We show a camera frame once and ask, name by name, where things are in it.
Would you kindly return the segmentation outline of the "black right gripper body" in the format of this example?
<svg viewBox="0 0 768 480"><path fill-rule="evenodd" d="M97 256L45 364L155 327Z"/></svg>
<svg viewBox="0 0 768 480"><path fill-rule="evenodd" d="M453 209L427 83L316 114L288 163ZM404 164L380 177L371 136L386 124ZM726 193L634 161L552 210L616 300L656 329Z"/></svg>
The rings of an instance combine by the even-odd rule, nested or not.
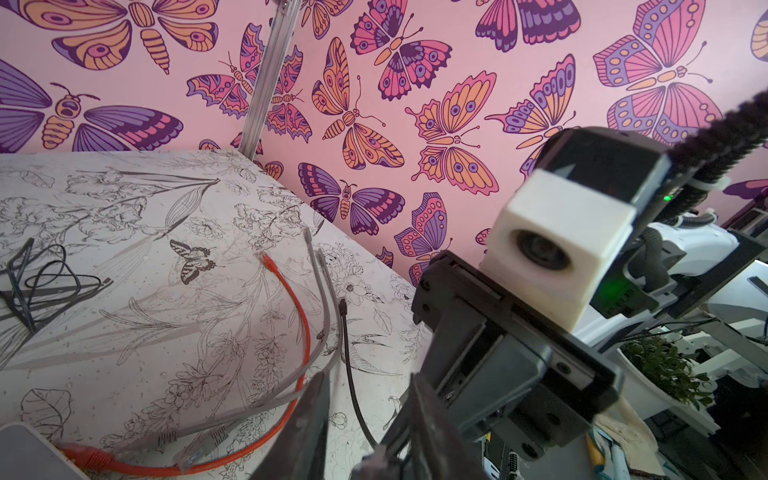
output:
<svg viewBox="0 0 768 480"><path fill-rule="evenodd" d="M412 312L433 334L420 372L468 439L492 433L536 461L620 398L619 368L450 251L430 261Z"/></svg>

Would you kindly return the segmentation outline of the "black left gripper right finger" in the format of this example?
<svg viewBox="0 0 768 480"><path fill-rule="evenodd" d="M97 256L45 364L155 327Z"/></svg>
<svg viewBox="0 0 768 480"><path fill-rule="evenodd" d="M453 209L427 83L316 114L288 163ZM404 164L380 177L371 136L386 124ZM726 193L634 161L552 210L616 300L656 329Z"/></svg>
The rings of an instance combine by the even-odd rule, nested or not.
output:
<svg viewBox="0 0 768 480"><path fill-rule="evenodd" d="M447 410L421 373L411 376L407 399L408 479L488 479Z"/></svg>

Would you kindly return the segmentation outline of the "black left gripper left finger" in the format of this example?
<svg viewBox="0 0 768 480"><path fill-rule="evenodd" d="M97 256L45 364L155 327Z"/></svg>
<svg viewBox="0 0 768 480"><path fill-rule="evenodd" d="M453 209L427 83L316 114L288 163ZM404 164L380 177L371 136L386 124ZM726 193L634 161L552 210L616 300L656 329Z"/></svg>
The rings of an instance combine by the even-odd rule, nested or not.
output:
<svg viewBox="0 0 768 480"><path fill-rule="evenodd" d="M251 479L324 478L326 464L330 381L314 375L290 419Z"/></svg>

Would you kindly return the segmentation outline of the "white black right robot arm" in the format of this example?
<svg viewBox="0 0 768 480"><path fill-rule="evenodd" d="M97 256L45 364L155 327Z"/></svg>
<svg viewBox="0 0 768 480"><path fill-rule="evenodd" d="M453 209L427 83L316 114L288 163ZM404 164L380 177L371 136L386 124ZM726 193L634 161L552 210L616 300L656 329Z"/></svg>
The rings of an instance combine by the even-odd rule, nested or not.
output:
<svg viewBox="0 0 768 480"><path fill-rule="evenodd" d="M634 132L548 140L501 209L478 266L446 251L412 311L433 340L386 441L440 446L492 432L535 459L585 433L620 397L605 351L678 319L763 250L694 208L767 139L767 96L666 146Z"/></svg>

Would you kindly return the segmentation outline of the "potted green plant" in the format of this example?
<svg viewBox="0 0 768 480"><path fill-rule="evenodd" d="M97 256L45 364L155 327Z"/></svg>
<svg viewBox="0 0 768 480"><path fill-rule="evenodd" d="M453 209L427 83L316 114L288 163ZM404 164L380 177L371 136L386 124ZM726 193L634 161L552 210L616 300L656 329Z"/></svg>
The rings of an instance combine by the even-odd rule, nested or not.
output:
<svg viewBox="0 0 768 480"><path fill-rule="evenodd" d="M643 420L671 411L705 436L720 426L707 409L714 405L716 383L676 346L659 336L631 340L615 351L625 372L623 397Z"/></svg>

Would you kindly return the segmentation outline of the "far black power adapter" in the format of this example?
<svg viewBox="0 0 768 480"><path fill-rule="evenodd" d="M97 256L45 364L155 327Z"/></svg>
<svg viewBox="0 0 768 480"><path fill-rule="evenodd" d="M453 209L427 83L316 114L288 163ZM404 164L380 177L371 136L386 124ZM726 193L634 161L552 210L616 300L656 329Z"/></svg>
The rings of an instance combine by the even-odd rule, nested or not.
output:
<svg viewBox="0 0 768 480"><path fill-rule="evenodd" d="M77 273L63 245L38 249L32 238L2 265L1 280L7 284L1 289L1 323L14 322L31 334L113 285L108 277Z"/></svg>

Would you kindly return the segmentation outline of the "white network switch box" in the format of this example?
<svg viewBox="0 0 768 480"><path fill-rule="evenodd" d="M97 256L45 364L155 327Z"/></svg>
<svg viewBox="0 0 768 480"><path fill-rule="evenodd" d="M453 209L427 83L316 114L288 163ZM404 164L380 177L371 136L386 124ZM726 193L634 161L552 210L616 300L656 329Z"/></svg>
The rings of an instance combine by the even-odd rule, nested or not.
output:
<svg viewBox="0 0 768 480"><path fill-rule="evenodd" d="M1 480L88 480L31 426L14 422L1 427Z"/></svg>

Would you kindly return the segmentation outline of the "aluminium frame post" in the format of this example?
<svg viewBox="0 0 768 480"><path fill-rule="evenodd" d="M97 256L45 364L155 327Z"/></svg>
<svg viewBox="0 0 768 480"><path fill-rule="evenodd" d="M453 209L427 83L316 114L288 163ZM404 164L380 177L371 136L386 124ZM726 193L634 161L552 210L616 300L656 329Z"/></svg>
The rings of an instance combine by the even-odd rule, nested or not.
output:
<svg viewBox="0 0 768 480"><path fill-rule="evenodd" d="M240 147L238 151L248 160L254 160L266 115L271 105L285 56L291 45L295 24L301 7L300 0L276 2L270 37L265 50L257 84L250 100Z"/></svg>

